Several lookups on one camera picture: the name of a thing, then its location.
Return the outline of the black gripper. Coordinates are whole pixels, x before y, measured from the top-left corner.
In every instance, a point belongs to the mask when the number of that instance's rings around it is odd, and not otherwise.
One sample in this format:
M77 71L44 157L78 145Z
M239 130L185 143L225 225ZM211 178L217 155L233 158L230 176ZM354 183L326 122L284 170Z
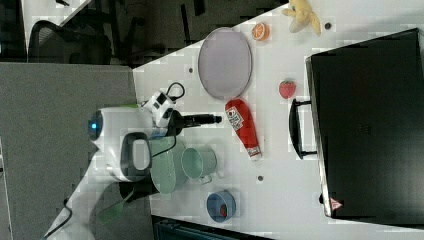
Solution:
M194 115L193 120L195 122L188 116L182 116L178 111L173 111L169 119L167 135L178 136L184 128L216 124L222 121L222 117L213 114L197 114Z

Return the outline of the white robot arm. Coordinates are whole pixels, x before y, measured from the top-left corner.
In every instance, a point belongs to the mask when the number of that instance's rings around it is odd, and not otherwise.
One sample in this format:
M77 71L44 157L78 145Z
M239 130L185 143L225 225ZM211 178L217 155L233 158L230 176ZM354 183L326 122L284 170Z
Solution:
M117 182L147 178L152 166L149 142L175 137L185 128L218 124L213 114L181 115L172 107L107 107L89 121L89 135L96 146L88 169L64 200L63 209L40 240L95 240L90 216L103 192Z

